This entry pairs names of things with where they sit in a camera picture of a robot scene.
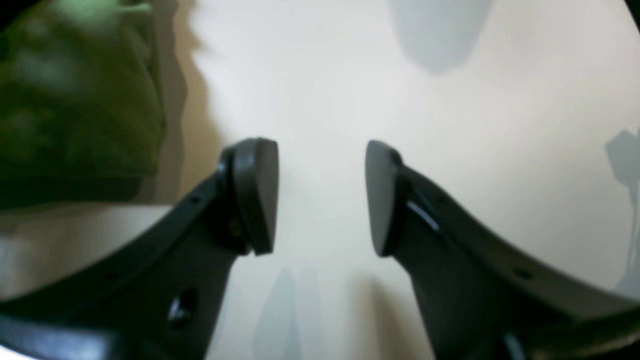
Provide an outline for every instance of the green cloth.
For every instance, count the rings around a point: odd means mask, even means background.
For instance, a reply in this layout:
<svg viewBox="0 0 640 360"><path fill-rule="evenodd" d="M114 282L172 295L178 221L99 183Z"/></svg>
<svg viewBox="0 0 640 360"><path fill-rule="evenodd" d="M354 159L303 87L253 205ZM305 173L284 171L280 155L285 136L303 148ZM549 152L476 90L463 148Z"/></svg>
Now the green cloth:
<svg viewBox="0 0 640 360"><path fill-rule="evenodd" d="M86 195L55 201L131 197L131 186L116 196L108 183L157 172L158 74L146 1L42 0L21 13L0 31L0 208L25 181L50 180L57 192L88 184Z"/></svg>

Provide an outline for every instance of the white wall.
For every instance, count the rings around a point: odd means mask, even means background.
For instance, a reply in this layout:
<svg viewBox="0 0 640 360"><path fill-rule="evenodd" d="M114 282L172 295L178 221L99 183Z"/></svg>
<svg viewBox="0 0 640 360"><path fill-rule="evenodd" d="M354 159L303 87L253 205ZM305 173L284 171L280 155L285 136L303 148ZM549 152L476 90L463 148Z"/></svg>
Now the white wall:
<svg viewBox="0 0 640 360"><path fill-rule="evenodd" d="M280 147L275 253L236 263L209 359L428 358L407 275L371 245L372 138L552 266L603 288L625 271L633 211L605 148L640 124L640 35L623 1L154 2L159 20L175 16L175 38L158 31L180 120L156 202L209 175L223 145ZM105 246L167 209L135 208L146 220ZM109 224L78 213L69 227ZM14 238L34 226L21 224Z"/></svg>

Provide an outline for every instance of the white background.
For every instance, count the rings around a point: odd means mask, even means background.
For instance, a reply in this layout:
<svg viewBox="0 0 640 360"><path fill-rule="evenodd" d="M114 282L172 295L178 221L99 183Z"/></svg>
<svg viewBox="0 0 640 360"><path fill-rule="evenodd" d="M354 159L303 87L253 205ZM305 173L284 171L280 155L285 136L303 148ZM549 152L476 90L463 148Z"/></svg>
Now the white background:
<svg viewBox="0 0 640 360"><path fill-rule="evenodd" d="M430 356L408 276L371 244L373 138L548 264L607 289L623 275L633 212L605 146L640 125L640 35L622 0L152 2L156 205L5 219L1 294L117 248L249 136L280 148L276 249L235 264L210 360Z"/></svg>

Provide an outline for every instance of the green fabric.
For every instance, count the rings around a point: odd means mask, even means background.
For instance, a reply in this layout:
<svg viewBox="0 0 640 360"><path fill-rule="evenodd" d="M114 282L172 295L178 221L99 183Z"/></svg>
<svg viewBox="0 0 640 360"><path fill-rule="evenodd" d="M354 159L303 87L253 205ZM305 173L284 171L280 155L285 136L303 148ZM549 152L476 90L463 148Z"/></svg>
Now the green fabric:
<svg viewBox="0 0 640 360"><path fill-rule="evenodd" d="M155 43L135 0L42 0L0 31L0 209L130 199L156 174Z"/></svg>

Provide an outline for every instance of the black plastic arm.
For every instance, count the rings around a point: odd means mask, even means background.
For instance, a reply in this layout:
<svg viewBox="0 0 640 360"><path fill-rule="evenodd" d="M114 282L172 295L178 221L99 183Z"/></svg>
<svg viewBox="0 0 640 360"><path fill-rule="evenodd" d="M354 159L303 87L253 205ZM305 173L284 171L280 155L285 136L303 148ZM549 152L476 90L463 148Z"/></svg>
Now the black plastic arm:
<svg viewBox="0 0 640 360"><path fill-rule="evenodd" d="M384 143L366 179L374 247L409 273L438 360L640 358L637 302L501 240Z"/></svg>
<svg viewBox="0 0 640 360"><path fill-rule="evenodd" d="M0 346L39 360L202 360L236 257L273 250L277 198L275 142L226 149L216 173L130 245L0 302Z"/></svg>

